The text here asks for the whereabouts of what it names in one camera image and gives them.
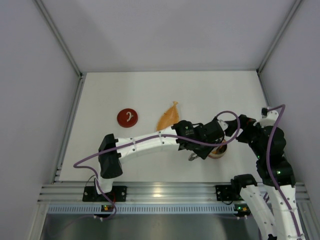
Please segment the metal round lunch box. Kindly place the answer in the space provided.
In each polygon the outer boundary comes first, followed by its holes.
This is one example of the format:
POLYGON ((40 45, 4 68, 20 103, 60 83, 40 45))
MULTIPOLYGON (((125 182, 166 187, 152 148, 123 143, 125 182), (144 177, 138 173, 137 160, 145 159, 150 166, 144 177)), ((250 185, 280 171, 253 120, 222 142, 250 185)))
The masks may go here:
POLYGON ((226 151, 228 149, 228 145, 225 144, 225 145, 222 145, 222 146, 219 146, 217 148, 215 148, 209 155, 208 157, 211 158, 211 159, 219 159, 219 158, 222 158, 226 151))

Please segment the metal serving tongs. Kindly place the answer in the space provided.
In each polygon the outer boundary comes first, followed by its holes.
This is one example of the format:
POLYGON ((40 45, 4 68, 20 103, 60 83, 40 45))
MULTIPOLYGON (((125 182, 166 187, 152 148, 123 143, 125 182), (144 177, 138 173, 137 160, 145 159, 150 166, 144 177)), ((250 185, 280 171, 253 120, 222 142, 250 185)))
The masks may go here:
POLYGON ((188 161, 192 162, 195 159, 197 159, 199 156, 196 153, 192 153, 189 157, 188 157, 188 161))

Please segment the red round lid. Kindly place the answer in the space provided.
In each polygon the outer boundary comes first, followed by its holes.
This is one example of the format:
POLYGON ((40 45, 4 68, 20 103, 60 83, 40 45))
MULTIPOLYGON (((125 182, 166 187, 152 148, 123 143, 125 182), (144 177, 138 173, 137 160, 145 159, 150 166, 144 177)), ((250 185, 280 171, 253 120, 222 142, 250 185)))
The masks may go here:
POLYGON ((132 108, 124 108, 117 114, 117 123, 123 128, 131 128, 137 124, 139 116, 132 108))

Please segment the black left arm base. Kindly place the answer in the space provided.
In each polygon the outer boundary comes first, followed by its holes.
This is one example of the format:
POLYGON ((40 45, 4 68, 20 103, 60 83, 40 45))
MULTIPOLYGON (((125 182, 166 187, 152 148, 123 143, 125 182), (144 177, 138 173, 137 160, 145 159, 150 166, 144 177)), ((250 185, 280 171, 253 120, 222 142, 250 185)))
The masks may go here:
MULTIPOLYGON (((111 192, 105 194, 112 202, 126 202, 127 187, 124 185, 113 186, 111 192)), ((83 202, 108 202, 108 200, 102 195, 98 194, 95 186, 85 186, 83 195, 83 202)))

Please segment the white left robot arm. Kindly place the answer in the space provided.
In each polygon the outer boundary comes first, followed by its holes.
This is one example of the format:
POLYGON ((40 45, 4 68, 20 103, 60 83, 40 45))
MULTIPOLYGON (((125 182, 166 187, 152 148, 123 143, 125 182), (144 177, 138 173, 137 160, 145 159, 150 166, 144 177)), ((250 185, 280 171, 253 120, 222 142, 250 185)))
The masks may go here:
POLYGON ((98 156, 99 177, 95 184, 97 193, 109 193, 114 179, 123 174, 122 163, 131 159, 161 151, 192 151, 203 160, 213 151, 213 146, 199 144, 220 144, 225 138, 228 124, 217 118, 207 124, 181 120, 157 132, 130 138, 115 138, 106 135, 98 151, 109 152, 98 156))

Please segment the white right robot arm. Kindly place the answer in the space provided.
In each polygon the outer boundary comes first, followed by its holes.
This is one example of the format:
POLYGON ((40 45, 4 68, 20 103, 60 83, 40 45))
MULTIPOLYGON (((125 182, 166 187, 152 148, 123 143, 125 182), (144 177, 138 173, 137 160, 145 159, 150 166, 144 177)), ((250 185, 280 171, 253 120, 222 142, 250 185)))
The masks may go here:
POLYGON ((256 168, 262 179, 267 198, 263 198, 251 174, 237 175, 231 186, 249 207, 263 240, 303 240, 296 201, 296 180, 292 166, 284 156, 286 140, 278 127, 281 113, 271 110, 260 120, 240 115, 227 121, 225 135, 248 144, 257 157, 256 168))

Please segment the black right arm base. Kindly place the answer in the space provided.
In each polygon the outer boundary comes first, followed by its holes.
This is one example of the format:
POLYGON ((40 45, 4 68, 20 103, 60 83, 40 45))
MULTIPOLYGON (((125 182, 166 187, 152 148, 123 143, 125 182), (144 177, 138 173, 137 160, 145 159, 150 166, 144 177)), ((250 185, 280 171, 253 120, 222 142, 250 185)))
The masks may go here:
POLYGON ((222 184, 215 186, 216 199, 220 202, 236 201, 234 189, 231 184, 222 184))

